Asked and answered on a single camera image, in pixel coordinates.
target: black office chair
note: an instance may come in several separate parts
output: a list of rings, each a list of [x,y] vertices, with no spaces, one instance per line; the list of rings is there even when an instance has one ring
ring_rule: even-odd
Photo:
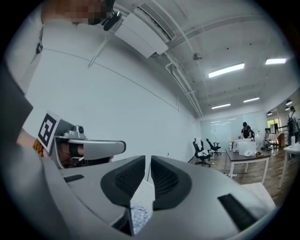
[[[193,142],[193,145],[194,145],[194,148],[195,148],[195,158],[201,160],[201,162],[196,162],[195,165],[201,164],[202,166],[208,165],[208,167],[210,167],[210,164],[208,164],[208,163],[205,161],[206,159],[208,159],[208,161],[210,161],[210,157],[211,157],[210,154],[208,154],[208,155],[206,155],[206,156],[198,156],[198,153],[199,153],[199,152],[202,152],[202,151],[204,150],[202,140],[201,140],[201,150],[199,149],[198,145],[196,144],[196,139],[195,139],[195,141]]]
[[[217,152],[217,150],[221,148],[221,147],[219,147],[219,144],[220,144],[219,142],[214,142],[214,145],[212,145],[208,138],[206,138],[206,141],[210,145],[210,149],[213,150],[217,156],[219,156],[219,154],[222,155],[222,153]]]

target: fluorescent light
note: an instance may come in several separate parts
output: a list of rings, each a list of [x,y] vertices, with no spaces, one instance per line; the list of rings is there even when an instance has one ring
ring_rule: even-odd
[[[286,62],[286,58],[273,58],[273,59],[267,59],[266,65],[269,64],[283,64]]]
[[[252,102],[252,101],[255,101],[255,100],[258,100],[259,97],[256,97],[256,98],[253,98],[253,99],[248,99],[248,100],[245,100],[244,103],[247,103],[247,102]]]
[[[219,107],[227,107],[227,106],[230,106],[230,103],[229,104],[220,105],[220,106],[215,106],[215,107],[212,107],[212,109],[219,108]]]
[[[221,75],[221,74],[224,74],[224,73],[229,73],[229,72],[232,72],[232,71],[235,71],[235,70],[243,69],[244,66],[245,66],[245,64],[242,63],[242,64],[238,64],[238,65],[235,65],[235,66],[232,66],[232,67],[223,68],[223,69],[218,70],[216,72],[209,73],[208,77],[211,78],[211,77],[215,77],[215,76],[218,76],[218,75]]]

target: ceiling pipe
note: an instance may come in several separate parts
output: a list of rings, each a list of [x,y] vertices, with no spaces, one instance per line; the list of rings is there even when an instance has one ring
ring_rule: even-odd
[[[176,69],[179,68],[179,64],[176,62],[175,59],[173,59],[173,57],[172,57],[169,53],[165,52],[165,56],[166,56],[166,57],[168,58],[168,60],[170,61],[170,63],[166,65],[166,69],[167,69],[167,66],[169,66],[169,65],[174,65],[174,66],[176,67]],[[189,85],[188,81],[186,80],[185,76],[183,75],[183,73],[182,73],[181,71],[178,71],[178,74],[179,74],[179,76],[182,78],[182,80],[184,81],[184,83],[185,83],[185,84],[187,85],[187,87],[188,87],[188,90],[186,90],[186,88],[184,88],[184,91],[183,91],[184,94],[186,94],[187,92],[190,92],[190,93],[191,93],[192,96],[190,96],[189,94],[188,94],[188,95],[186,94],[186,96],[187,96],[188,99],[191,98],[190,102],[193,103],[192,105],[195,105],[195,106],[196,106],[196,107],[194,107],[194,108],[196,108],[196,109],[197,109],[197,113],[198,113],[200,116],[202,116],[202,110],[201,110],[201,107],[199,106],[199,103],[198,103],[198,101],[197,101],[197,98],[195,97],[195,94],[193,93],[192,88],[190,87],[190,85]],[[177,83],[178,83],[179,85],[182,85],[182,82],[181,82],[181,81],[179,82],[179,80],[177,80]]]
[[[185,33],[184,33],[184,31],[181,29],[181,27],[178,25],[178,23],[175,21],[175,19],[163,8],[163,6],[161,6],[157,1],[155,1],[155,0],[152,0],[152,2],[156,5],[156,6],[158,6],[170,19],[171,19],[171,21],[176,25],[176,27],[179,29],[179,31],[181,32],[181,34],[183,35],[183,37],[185,38],[185,40],[186,40],[186,42],[187,42],[187,44],[188,44],[188,46],[189,46],[189,48],[191,49],[191,51],[192,51],[192,54],[194,54],[195,52],[194,52],[194,50],[193,50],[193,47],[192,47],[192,45],[191,45],[191,43],[190,43],[190,41],[189,41],[189,39],[187,38],[187,36],[185,35]],[[200,75],[202,76],[202,78],[203,78],[203,84],[204,84],[204,89],[205,89],[205,92],[206,92],[206,96],[207,96],[207,99],[208,99],[208,95],[207,95],[207,90],[206,90],[206,84],[205,84],[205,77],[204,77],[204,75],[203,75],[203,73],[202,73],[202,71],[201,71],[201,68],[200,68],[200,65],[199,65],[199,62],[198,61],[196,61],[197,62],[197,66],[198,66],[198,69],[199,69],[199,72],[200,72]]]
[[[169,74],[171,74],[173,76],[173,78],[176,80],[176,82],[178,83],[178,85],[180,86],[181,90],[185,93],[187,92],[186,88],[182,85],[181,81],[179,80],[178,77],[176,77],[172,71],[172,65],[173,63],[169,63],[165,66],[165,69],[169,72]],[[198,115],[200,115],[199,110],[197,109],[197,107],[195,106],[194,102],[192,101],[192,99],[190,98],[189,95],[186,95],[187,99],[189,100],[190,104],[192,105],[192,107],[195,109],[196,113]]]
[[[176,74],[176,76],[174,75],[174,72],[172,71],[172,66],[174,66],[173,64],[170,66],[170,70],[171,72],[169,71],[168,69],[168,72],[170,72],[170,74],[175,78],[176,82],[178,83],[178,85],[181,87],[182,91],[185,93],[187,92],[185,86],[182,84],[181,80],[180,80],[180,76],[178,76]],[[187,99],[189,100],[190,104],[192,105],[192,107],[195,109],[196,113],[200,116],[200,112],[197,108],[197,106],[195,105],[193,99],[189,96],[189,95],[186,95],[187,96]]]
[[[105,44],[108,42],[108,40],[109,40],[109,38],[106,38],[106,37],[105,37],[103,43],[100,45],[100,47],[97,49],[95,55],[94,55],[93,58],[91,59],[89,65],[88,65],[88,68],[90,68],[90,67],[93,65],[94,61],[95,61],[96,58],[99,56],[101,50],[104,48],[104,46],[105,46]]]

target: white table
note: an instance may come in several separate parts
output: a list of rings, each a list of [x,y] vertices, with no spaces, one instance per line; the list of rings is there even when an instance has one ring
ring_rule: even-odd
[[[288,146],[288,147],[284,148],[284,151],[285,151],[285,164],[283,166],[282,176],[281,176],[281,180],[280,180],[278,188],[282,187],[283,178],[285,176],[286,165],[287,165],[287,160],[288,160],[289,154],[292,153],[295,155],[300,155],[300,142],[295,143],[295,146],[293,148],[292,148],[292,146]]]
[[[233,169],[234,169],[235,164],[246,164],[245,173],[247,173],[249,163],[257,163],[257,162],[266,161],[266,165],[265,165],[265,168],[263,171],[263,176],[262,176],[262,184],[263,184],[264,180],[266,178],[266,175],[267,175],[267,170],[268,170],[268,165],[269,165],[269,156],[270,156],[270,154],[268,154],[268,155],[266,154],[266,157],[257,157],[257,156],[245,157],[245,156],[240,155],[239,153],[233,153],[233,151],[229,151],[228,149],[226,149],[226,159],[225,159],[224,171],[226,170],[228,157],[230,158],[230,161],[231,161],[230,172],[228,174],[228,176],[230,178],[233,177]]]
[[[208,149],[208,154],[211,155],[211,159],[212,159],[212,162],[211,164],[214,164],[214,159],[215,159],[215,151],[212,150],[212,149]]]

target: ceiling beam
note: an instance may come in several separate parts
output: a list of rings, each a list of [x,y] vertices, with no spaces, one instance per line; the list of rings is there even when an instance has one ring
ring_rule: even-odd
[[[205,26],[201,26],[197,29],[189,29],[188,31],[186,31],[186,36],[188,39],[192,39],[206,31],[216,29],[219,27],[223,27],[226,25],[231,25],[231,24],[235,24],[235,23],[243,23],[243,22],[252,22],[252,21],[265,21],[265,20],[266,20],[266,18],[264,18],[262,16],[258,16],[258,15],[239,16],[239,17],[234,17],[234,18],[229,18],[229,19],[223,19],[218,22],[213,22],[213,23],[207,24]],[[185,38],[180,36],[178,39],[170,42],[167,45],[169,46],[170,49],[172,49],[172,48],[175,48],[178,45],[184,43],[185,41],[186,41]]]

